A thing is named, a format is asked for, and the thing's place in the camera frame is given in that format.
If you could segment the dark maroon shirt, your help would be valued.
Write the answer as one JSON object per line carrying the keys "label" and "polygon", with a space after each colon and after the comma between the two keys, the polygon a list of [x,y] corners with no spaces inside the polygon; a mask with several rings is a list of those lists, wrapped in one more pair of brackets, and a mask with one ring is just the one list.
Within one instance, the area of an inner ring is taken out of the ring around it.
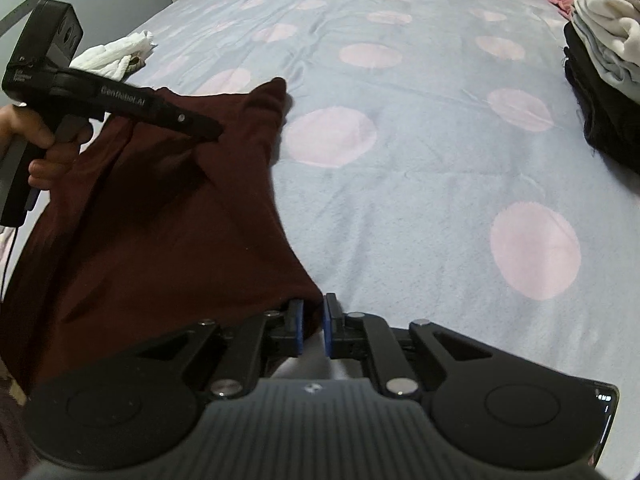
{"label": "dark maroon shirt", "polygon": [[52,188],[1,306],[1,359],[24,391],[195,322],[231,327],[292,299],[305,304],[305,336],[320,326],[320,290],[274,203],[285,81],[160,95],[224,133],[202,142],[114,116]]}

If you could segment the white crumpled garment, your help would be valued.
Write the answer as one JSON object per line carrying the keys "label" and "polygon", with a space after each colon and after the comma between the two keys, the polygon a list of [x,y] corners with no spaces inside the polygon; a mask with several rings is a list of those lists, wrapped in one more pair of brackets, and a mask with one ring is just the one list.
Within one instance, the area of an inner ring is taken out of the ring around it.
{"label": "white crumpled garment", "polygon": [[70,68],[122,81],[145,66],[154,48],[152,32],[133,32],[109,44],[99,44],[77,55]]}

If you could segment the polka dot bed sheet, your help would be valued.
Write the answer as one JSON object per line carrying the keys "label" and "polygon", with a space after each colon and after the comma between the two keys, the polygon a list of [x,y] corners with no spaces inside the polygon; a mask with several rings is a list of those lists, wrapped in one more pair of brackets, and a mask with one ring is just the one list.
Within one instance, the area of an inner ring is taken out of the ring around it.
{"label": "polka dot bed sheet", "polygon": [[639,179],[582,136],[544,0],[179,0],[136,84],[190,103],[275,76],[267,177],[346,308],[620,388],[602,457],[639,471]]}

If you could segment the smartphone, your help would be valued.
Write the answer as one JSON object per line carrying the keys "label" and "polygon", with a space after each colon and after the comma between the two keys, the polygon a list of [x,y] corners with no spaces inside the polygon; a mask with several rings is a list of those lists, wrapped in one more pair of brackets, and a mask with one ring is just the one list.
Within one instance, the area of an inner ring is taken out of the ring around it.
{"label": "smartphone", "polygon": [[608,384],[607,382],[598,382],[593,379],[584,379],[584,383],[593,391],[603,413],[599,440],[588,460],[589,465],[595,467],[599,463],[614,424],[618,402],[620,402],[620,390],[618,390],[616,385]]}

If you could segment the black folded garment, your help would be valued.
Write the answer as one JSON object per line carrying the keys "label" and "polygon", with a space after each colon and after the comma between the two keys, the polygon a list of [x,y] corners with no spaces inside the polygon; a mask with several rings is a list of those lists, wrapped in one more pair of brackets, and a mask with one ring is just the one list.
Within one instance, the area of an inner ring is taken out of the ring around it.
{"label": "black folded garment", "polygon": [[599,75],[574,26],[563,28],[565,78],[582,110],[587,143],[620,166],[639,173],[639,104]]}

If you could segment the white folded garment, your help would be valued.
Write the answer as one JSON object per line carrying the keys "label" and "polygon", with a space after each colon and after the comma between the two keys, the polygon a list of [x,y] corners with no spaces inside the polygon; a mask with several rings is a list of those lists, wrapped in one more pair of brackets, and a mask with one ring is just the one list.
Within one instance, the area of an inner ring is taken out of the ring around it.
{"label": "white folded garment", "polygon": [[600,77],[639,101],[639,0],[574,0],[572,25]]}

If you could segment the grey wall plate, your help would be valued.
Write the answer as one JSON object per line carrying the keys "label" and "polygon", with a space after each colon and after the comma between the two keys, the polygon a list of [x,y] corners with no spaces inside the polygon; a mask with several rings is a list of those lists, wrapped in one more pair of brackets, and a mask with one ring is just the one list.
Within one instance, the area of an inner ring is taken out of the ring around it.
{"label": "grey wall plate", "polygon": [[42,0],[24,0],[13,10],[11,10],[4,18],[0,20],[0,37],[4,36],[18,22],[35,10],[35,7]]}

